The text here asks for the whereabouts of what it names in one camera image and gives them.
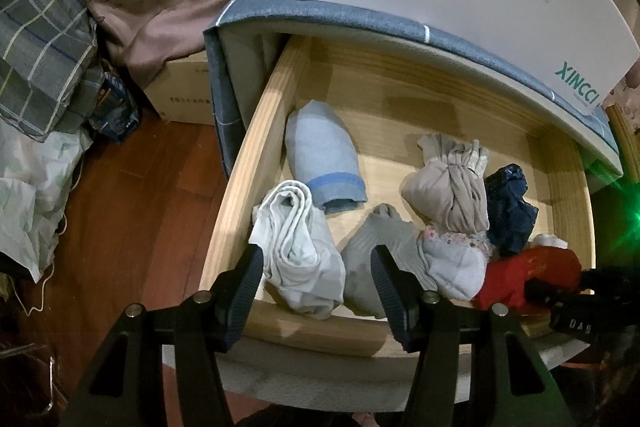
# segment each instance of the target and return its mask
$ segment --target gray sock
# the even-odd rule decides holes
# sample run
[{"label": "gray sock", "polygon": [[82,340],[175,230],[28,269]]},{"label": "gray sock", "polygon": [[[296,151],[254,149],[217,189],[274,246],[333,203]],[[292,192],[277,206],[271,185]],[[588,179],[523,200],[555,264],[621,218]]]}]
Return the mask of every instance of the gray sock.
[{"label": "gray sock", "polygon": [[[371,250],[386,245],[399,269],[426,275],[424,263],[418,255],[418,229],[402,220],[390,204],[376,206],[342,250],[346,269],[344,298],[359,310],[377,319],[385,317],[376,285],[371,277]],[[418,277],[422,286],[424,282]]]}]

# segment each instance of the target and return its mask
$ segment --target plaid tablecloth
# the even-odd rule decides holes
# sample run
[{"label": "plaid tablecloth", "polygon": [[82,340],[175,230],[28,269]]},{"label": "plaid tablecloth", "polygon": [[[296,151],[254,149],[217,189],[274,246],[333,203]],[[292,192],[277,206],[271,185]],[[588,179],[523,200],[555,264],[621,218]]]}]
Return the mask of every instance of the plaid tablecloth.
[{"label": "plaid tablecloth", "polygon": [[34,139],[75,132],[102,84],[83,0],[0,0],[0,115]]}]

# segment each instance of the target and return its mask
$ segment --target rolled sock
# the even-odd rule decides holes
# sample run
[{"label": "rolled sock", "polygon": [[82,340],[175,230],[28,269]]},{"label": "rolled sock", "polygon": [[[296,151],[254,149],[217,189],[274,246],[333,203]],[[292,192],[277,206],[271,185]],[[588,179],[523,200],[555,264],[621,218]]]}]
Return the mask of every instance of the rolled sock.
[{"label": "rolled sock", "polygon": [[489,240],[508,257],[522,251],[538,217],[538,209],[527,203],[527,180],[520,166],[507,165],[484,181],[489,215]]},{"label": "rolled sock", "polygon": [[533,247],[523,252],[489,263],[482,289],[475,299],[476,307],[486,310],[496,302],[509,308],[526,304],[524,283],[540,279],[568,291],[576,291],[582,267],[575,253],[556,247]]},{"label": "rolled sock", "polygon": [[539,233],[536,237],[531,241],[532,247],[556,247],[556,248],[568,248],[569,244],[560,239],[558,236],[548,234],[548,233]]},{"label": "rolled sock", "polygon": [[462,233],[439,234],[427,226],[418,238],[418,254],[437,290],[450,299],[470,301],[484,282],[489,245]]},{"label": "rolled sock", "polygon": [[444,134],[418,140],[424,167],[402,188],[402,197],[451,232],[489,228],[482,175],[488,152],[478,140],[458,143]]},{"label": "rolled sock", "polygon": [[264,278],[290,308],[324,320],[341,304],[344,263],[305,184],[287,180],[254,206],[249,243],[262,248]]},{"label": "rolled sock", "polygon": [[330,105],[311,100],[287,120],[287,160],[293,176],[311,189],[314,205],[333,214],[367,201],[358,154]]},{"label": "rolled sock", "polygon": [[401,270],[411,271],[408,267],[415,268],[418,264],[424,271],[417,253],[417,235],[414,224],[403,221],[390,204],[376,206],[342,250],[345,301],[377,319],[385,317],[371,276],[371,250],[386,245]]}]

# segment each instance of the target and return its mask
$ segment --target wooden drawer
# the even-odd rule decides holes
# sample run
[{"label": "wooden drawer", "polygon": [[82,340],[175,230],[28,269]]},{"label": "wooden drawer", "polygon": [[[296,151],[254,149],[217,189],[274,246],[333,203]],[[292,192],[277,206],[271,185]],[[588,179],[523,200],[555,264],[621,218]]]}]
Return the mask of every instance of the wooden drawer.
[{"label": "wooden drawer", "polygon": [[[594,266],[586,179],[575,143],[564,132],[527,107],[427,65],[293,36],[260,99],[229,179],[201,288],[208,289],[236,263],[251,232],[252,207],[291,177],[284,150],[286,121],[309,99],[329,103],[342,118],[367,186],[369,202],[362,208],[328,218],[338,251],[379,203],[392,204],[403,219],[424,228],[401,198],[400,187],[424,165],[417,139],[442,132],[458,140],[479,139],[490,150],[487,174],[509,163],[520,165],[529,183],[526,200],[540,210],[533,234],[555,233],[568,241],[583,267]],[[356,317],[345,307],[327,321],[316,321],[276,305],[268,293],[254,301],[244,333],[326,353],[407,356],[386,321]]]}]

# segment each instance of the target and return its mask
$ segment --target white rolled cloth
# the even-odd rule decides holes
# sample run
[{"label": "white rolled cloth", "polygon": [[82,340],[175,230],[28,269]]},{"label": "white rolled cloth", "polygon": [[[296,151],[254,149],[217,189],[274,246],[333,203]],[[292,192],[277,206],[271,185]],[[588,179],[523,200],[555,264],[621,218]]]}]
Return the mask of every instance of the white rolled cloth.
[{"label": "white rolled cloth", "polygon": [[342,303],[344,263],[309,188],[283,181],[254,206],[253,220],[249,243],[262,248],[265,280],[292,310],[329,318]]}]

